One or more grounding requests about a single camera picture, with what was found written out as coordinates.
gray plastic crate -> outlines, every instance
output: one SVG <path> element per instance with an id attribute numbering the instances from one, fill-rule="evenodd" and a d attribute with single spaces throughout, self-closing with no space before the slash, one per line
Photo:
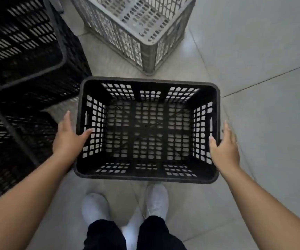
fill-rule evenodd
<path id="1" fill-rule="evenodd" d="M 72 0 L 101 41 L 153 75 L 184 37 L 196 0 Z"/>

plastic crate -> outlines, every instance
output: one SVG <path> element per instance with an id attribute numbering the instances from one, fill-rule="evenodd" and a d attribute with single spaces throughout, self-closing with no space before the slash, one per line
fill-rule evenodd
<path id="1" fill-rule="evenodd" d="M 196 0 L 72 0 L 101 41 L 152 75 L 177 47 Z"/>
<path id="2" fill-rule="evenodd" d="M 92 128 L 74 166 L 83 178 L 212 183 L 220 92 L 211 83 L 90 77 L 77 133 Z"/>
<path id="3" fill-rule="evenodd" d="M 0 109 L 44 109 L 91 74 L 79 39 L 49 0 L 0 0 Z"/>
<path id="4" fill-rule="evenodd" d="M 47 112 L 23 116 L 0 112 L 0 196 L 52 154 L 56 131 Z"/>

forearm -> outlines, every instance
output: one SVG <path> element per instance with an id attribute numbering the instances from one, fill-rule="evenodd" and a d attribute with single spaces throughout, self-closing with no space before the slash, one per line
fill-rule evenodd
<path id="1" fill-rule="evenodd" d="M 52 155 L 0 198 L 0 250 L 27 247 L 71 163 Z"/>
<path id="2" fill-rule="evenodd" d="M 261 250 L 300 249 L 300 219 L 238 167 L 223 174 Z"/>

hand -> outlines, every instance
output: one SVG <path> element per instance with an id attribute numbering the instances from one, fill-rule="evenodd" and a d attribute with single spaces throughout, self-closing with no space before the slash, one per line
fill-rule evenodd
<path id="1" fill-rule="evenodd" d="M 211 159 L 215 166 L 223 174 L 232 167 L 239 168 L 239 151 L 236 135 L 230 130 L 227 121 L 224 121 L 224 138 L 219 146 L 214 137 L 209 137 Z"/>
<path id="2" fill-rule="evenodd" d="M 84 143 L 91 134 L 92 129 L 88 129 L 81 135 L 74 133 L 71 127 L 70 111 L 64 115 L 64 119 L 59 122 L 57 134 L 52 144 L 54 155 L 69 160 L 71 163 L 82 151 Z"/>

person's right arm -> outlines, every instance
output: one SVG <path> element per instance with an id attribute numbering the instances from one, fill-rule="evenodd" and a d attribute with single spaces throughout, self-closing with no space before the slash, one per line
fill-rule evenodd
<path id="1" fill-rule="evenodd" d="M 224 123 L 219 146 L 209 137 L 211 158 L 226 180 L 254 241 L 261 250 L 300 250 L 300 218 L 259 186 L 239 166 L 236 136 Z"/>

